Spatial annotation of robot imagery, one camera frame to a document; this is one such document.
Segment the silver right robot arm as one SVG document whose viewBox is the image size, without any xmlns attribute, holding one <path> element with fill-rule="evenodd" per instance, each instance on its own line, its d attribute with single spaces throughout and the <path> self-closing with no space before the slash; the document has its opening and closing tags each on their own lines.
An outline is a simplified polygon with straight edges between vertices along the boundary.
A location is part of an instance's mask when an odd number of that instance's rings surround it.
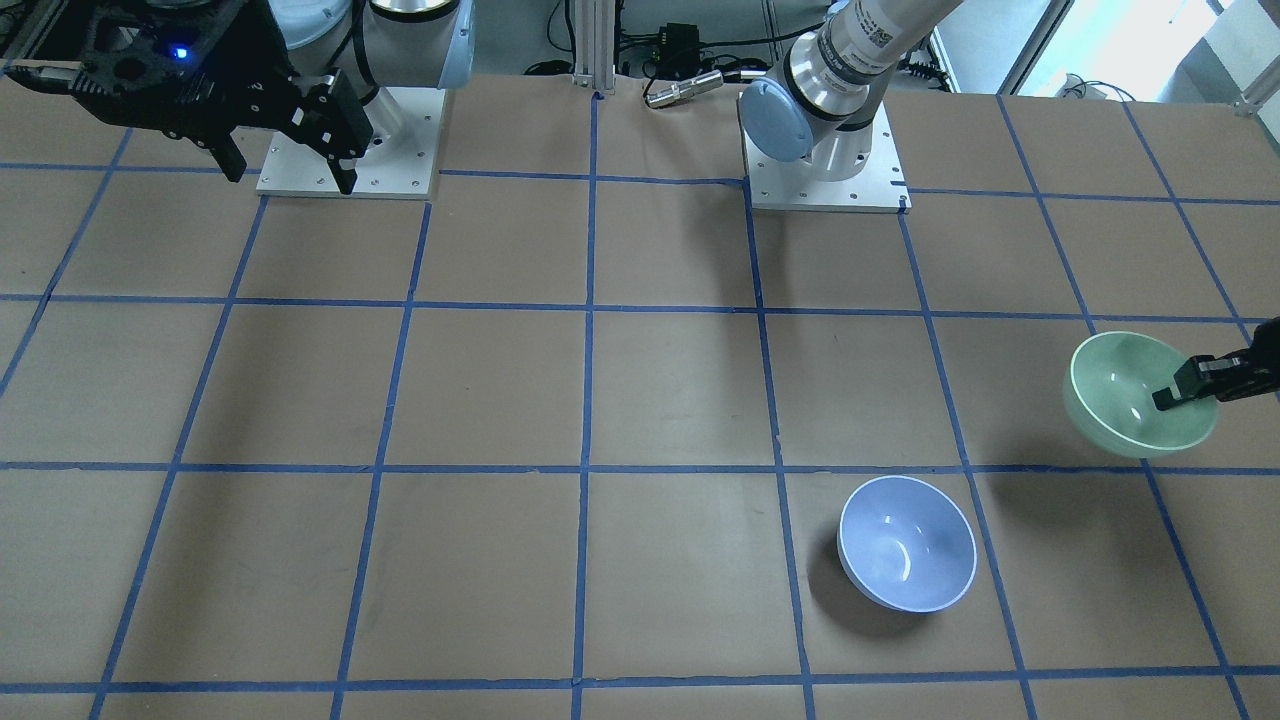
<svg viewBox="0 0 1280 720">
<path fill-rule="evenodd" d="M 426 200 L 470 1 L 33 1 L 4 76 L 95 119 L 186 141 L 268 196 Z"/>
</svg>

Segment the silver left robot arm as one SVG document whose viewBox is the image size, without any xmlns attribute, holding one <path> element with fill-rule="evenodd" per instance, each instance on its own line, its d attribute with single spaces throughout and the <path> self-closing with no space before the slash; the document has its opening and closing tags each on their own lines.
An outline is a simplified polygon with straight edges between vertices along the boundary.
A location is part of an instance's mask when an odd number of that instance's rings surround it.
<svg viewBox="0 0 1280 720">
<path fill-rule="evenodd" d="M 739 101 L 745 137 L 767 158 L 799 163 L 837 131 L 873 122 L 892 64 L 961 4 L 837 1 L 817 29 L 803 32 L 785 59 L 751 81 Z M 1152 395 L 1160 411 L 1201 398 L 1229 402 L 1277 391 L 1277 320 L 1247 348 L 1187 359 Z"/>
</svg>

